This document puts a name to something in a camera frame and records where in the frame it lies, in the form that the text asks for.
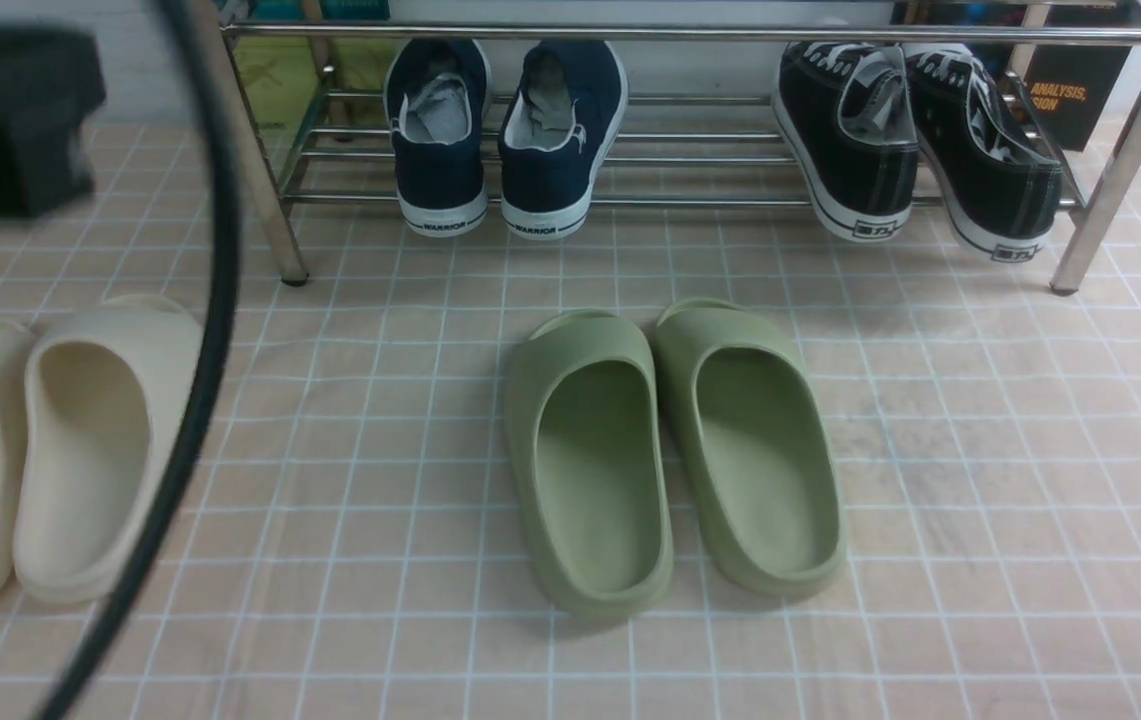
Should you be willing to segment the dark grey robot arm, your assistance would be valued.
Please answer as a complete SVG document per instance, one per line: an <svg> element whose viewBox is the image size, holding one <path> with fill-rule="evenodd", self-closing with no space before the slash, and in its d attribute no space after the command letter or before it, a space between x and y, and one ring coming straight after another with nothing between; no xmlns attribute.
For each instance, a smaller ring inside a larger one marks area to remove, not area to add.
<svg viewBox="0 0 1141 720"><path fill-rule="evenodd" d="M89 32L0 21L0 220L35 223L94 193L84 123L105 100Z"/></svg>

